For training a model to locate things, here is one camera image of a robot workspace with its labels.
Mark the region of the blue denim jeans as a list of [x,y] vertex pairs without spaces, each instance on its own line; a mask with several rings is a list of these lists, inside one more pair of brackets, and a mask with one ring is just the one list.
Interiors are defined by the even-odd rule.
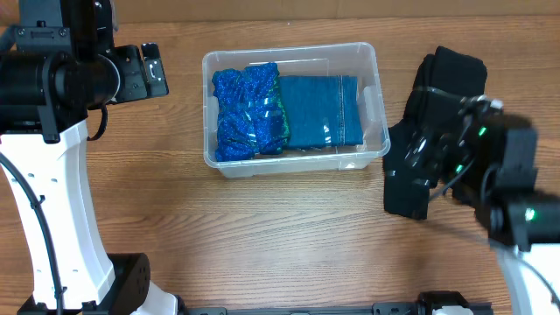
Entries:
[[288,149],[363,144],[355,77],[282,76],[279,85],[290,128]]

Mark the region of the blue sequined fabric bundle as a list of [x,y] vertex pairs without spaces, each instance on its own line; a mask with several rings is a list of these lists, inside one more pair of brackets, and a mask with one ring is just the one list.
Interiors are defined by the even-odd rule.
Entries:
[[213,74],[218,99],[219,162],[241,161],[256,155],[279,155],[290,138],[277,64],[226,69]]

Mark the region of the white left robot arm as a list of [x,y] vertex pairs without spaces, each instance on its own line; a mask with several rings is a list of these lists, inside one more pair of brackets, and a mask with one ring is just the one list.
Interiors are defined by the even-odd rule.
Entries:
[[165,96],[155,43],[118,46],[105,0],[20,0],[1,37],[1,165],[23,224],[33,292],[23,314],[170,314],[143,253],[102,245],[88,182],[92,110]]

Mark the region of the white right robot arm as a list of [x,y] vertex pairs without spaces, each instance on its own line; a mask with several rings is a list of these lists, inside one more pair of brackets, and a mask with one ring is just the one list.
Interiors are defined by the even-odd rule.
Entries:
[[536,189],[538,134],[484,95],[418,106],[406,163],[443,182],[486,230],[515,314],[559,312],[559,198]]

